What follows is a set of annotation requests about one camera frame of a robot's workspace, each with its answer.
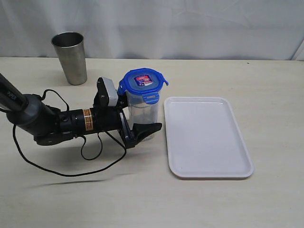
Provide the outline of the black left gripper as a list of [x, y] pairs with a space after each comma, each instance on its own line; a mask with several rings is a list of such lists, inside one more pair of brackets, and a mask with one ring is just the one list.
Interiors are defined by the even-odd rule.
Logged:
[[98, 132], [117, 130], [127, 149], [135, 147], [136, 142], [140, 143], [148, 136], [161, 130], [162, 123], [134, 123], [131, 130], [123, 111], [125, 107], [127, 107], [126, 92], [118, 95], [115, 107], [101, 107], [96, 95], [93, 103], [94, 129]]

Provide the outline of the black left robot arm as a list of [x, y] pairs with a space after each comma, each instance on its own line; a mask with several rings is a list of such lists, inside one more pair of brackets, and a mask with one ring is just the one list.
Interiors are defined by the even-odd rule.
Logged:
[[128, 106], [126, 94], [118, 95], [113, 81], [106, 77], [98, 78], [96, 85], [93, 107], [61, 111], [43, 103], [45, 94], [22, 94], [1, 76], [0, 106], [12, 124], [33, 135], [41, 146], [117, 130], [129, 149], [162, 128], [161, 123], [135, 123], [130, 128], [123, 111]]

